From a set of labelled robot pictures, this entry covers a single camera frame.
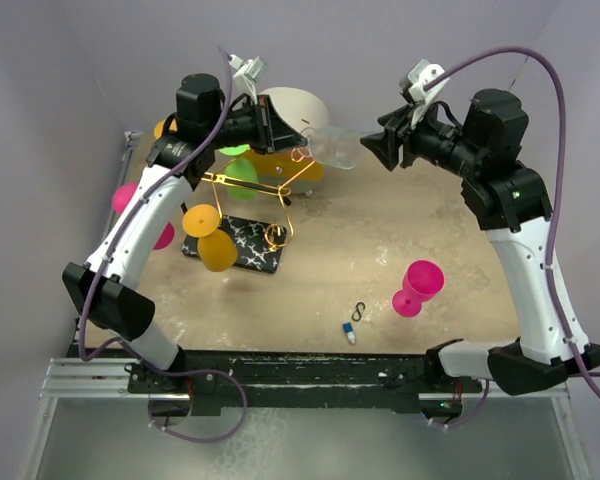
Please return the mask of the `green wine glass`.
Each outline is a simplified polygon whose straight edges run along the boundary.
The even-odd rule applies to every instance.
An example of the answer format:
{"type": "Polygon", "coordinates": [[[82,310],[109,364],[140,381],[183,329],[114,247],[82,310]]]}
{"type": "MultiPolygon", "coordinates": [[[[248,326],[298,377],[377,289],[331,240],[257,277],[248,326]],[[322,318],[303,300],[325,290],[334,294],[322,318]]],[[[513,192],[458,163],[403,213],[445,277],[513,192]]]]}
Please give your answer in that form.
{"type": "MultiPolygon", "coordinates": [[[[219,150],[219,153],[229,157],[230,163],[225,167],[224,174],[249,183],[257,183],[258,175],[252,163],[244,157],[244,154],[250,150],[248,145],[235,147],[226,147],[219,150]]],[[[228,195],[235,200],[251,200],[256,196],[253,190],[240,187],[227,187],[228,195]]]]}

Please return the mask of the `clear wine glass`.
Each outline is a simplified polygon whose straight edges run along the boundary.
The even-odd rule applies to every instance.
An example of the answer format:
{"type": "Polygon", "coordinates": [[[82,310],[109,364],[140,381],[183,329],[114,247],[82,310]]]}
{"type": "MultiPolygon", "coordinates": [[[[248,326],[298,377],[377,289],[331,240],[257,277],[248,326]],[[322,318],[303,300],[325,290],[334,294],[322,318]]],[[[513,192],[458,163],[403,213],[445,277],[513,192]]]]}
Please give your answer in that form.
{"type": "Polygon", "coordinates": [[[305,137],[306,152],[323,166],[351,170],[364,154],[360,133],[351,129],[324,126],[308,130],[305,137]]]}

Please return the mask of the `orange wine glass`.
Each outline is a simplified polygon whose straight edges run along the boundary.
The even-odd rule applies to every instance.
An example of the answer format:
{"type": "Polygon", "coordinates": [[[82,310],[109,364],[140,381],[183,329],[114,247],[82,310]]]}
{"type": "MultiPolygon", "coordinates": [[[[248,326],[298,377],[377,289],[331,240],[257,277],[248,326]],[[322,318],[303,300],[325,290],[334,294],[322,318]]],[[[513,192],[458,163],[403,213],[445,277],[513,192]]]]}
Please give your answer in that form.
{"type": "Polygon", "coordinates": [[[229,269],[238,257],[234,241],[220,229],[221,221],[219,210],[208,204],[188,209],[182,220],[184,232],[197,240],[198,256],[212,272],[229,269]]]}
{"type": "MultiPolygon", "coordinates": [[[[163,119],[155,125],[154,130],[153,130],[153,135],[154,135],[155,140],[159,139],[163,135],[165,123],[166,123],[166,120],[163,119]]],[[[171,133],[171,132],[176,132],[176,131],[177,131],[177,122],[175,119],[172,119],[171,123],[169,124],[168,132],[171,133]]]]}

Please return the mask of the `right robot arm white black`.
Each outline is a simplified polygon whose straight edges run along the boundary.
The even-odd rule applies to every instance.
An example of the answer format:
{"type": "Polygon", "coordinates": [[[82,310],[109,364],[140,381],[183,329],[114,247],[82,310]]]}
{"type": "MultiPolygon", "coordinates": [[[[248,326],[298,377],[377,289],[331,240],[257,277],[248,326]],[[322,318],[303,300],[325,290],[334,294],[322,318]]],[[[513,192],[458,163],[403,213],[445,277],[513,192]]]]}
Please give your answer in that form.
{"type": "Polygon", "coordinates": [[[461,195],[501,263],[519,337],[504,344],[462,339],[431,348],[426,383],[447,391],[460,377],[488,379],[509,395],[539,392],[600,367],[571,306],[549,233],[554,210],[542,177],[517,158],[528,115],[512,93],[476,93],[462,124],[445,124],[433,103],[417,124],[407,104],[383,115],[360,143],[389,171],[418,159],[461,178],[461,195]]]}

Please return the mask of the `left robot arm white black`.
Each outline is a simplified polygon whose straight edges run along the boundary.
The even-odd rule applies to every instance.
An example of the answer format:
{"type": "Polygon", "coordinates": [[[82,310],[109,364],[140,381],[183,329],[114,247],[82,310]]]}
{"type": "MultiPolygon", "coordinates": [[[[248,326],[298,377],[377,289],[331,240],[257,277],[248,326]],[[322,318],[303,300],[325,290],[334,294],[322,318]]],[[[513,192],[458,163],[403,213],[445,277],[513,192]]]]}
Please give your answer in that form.
{"type": "Polygon", "coordinates": [[[303,147],[303,135],[276,111],[267,95],[231,98],[209,74],[185,77],[176,110],[150,151],[131,200],[101,245],[82,264],[68,263],[63,283],[80,314],[78,351],[85,349],[86,324],[108,330],[153,365],[151,381],[164,392],[182,387],[186,369],[180,347],[154,322],[155,304],[136,292],[140,276],[172,214],[196,189],[225,147],[249,145],[259,154],[303,147]]]}

